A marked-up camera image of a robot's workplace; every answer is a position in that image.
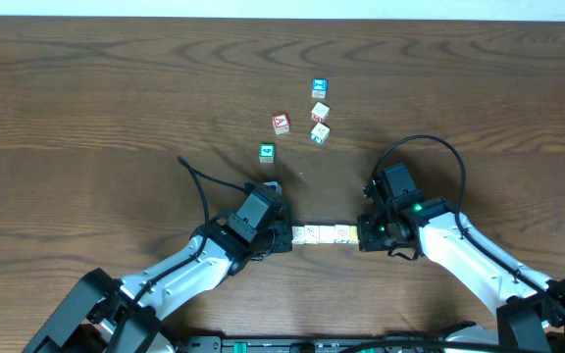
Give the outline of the yellow wooden block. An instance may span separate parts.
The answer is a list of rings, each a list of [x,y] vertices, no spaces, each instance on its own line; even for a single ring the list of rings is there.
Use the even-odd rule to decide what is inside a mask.
[[[357,226],[350,226],[349,227],[349,242],[358,244],[359,237],[358,237],[358,227]]]

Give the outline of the plain engraved wooden block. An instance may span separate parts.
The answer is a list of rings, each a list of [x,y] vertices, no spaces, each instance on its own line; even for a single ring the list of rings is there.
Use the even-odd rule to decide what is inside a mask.
[[[306,225],[304,227],[304,240],[305,244],[317,244],[320,242],[320,227]]]

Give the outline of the red letter A block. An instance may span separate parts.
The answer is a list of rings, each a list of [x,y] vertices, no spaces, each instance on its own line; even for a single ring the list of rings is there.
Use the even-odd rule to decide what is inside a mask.
[[[272,124],[276,135],[289,133],[290,122],[286,113],[273,116]]]

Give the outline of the plain block blue side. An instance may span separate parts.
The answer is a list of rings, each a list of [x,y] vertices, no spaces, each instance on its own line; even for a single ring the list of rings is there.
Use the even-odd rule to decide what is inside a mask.
[[[305,227],[292,228],[292,243],[304,244],[305,243]]]

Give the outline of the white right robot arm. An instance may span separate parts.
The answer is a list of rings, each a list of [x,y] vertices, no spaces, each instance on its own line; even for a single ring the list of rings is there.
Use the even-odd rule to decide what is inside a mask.
[[[459,279],[494,315],[496,328],[463,322],[440,338],[445,352],[460,343],[565,352],[565,279],[538,272],[480,233],[442,197],[428,199],[403,164],[373,176],[363,189],[372,210],[358,217],[359,247],[402,256],[411,249]]]

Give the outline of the red M side block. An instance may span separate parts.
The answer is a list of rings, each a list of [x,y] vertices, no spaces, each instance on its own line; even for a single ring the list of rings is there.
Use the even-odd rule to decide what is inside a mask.
[[[310,117],[314,122],[322,124],[330,113],[330,107],[322,102],[317,102],[311,110]]]

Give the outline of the teal side wooden block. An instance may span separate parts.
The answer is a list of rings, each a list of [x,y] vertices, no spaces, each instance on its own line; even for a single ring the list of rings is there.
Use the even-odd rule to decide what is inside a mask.
[[[322,123],[316,123],[310,132],[310,138],[322,145],[330,135],[330,128]]]

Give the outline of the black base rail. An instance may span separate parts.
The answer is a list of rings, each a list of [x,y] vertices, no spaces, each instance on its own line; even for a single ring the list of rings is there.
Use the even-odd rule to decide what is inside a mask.
[[[475,322],[462,321],[438,332],[392,330],[382,335],[312,335],[312,336],[224,336],[185,337],[178,344],[179,353],[255,353],[255,352],[340,352],[373,341],[433,340],[497,344],[497,333]]]

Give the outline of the green 4 number block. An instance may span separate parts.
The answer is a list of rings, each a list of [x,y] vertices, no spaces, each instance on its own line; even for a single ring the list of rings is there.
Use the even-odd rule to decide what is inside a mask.
[[[259,162],[272,164],[275,162],[276,146],[272,143],[261,143],[259,146]]]

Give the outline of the blue top wooden block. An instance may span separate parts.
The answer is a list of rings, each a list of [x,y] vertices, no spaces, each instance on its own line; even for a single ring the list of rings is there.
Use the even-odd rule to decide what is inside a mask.
[[[324,78],[314,78],[311,96],[315,99],[324,99],[328,93],[328,84],[329,82]]]

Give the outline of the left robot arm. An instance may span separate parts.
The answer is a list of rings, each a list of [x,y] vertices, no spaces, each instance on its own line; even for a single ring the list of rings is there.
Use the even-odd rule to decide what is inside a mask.
[[[181,251],[137,274],[97,268],[68,293],[27,352],[174,352],[163,321],[251,261],[291,250],[290,205],[275,182],[248,183],[236,211],[198,227]]]

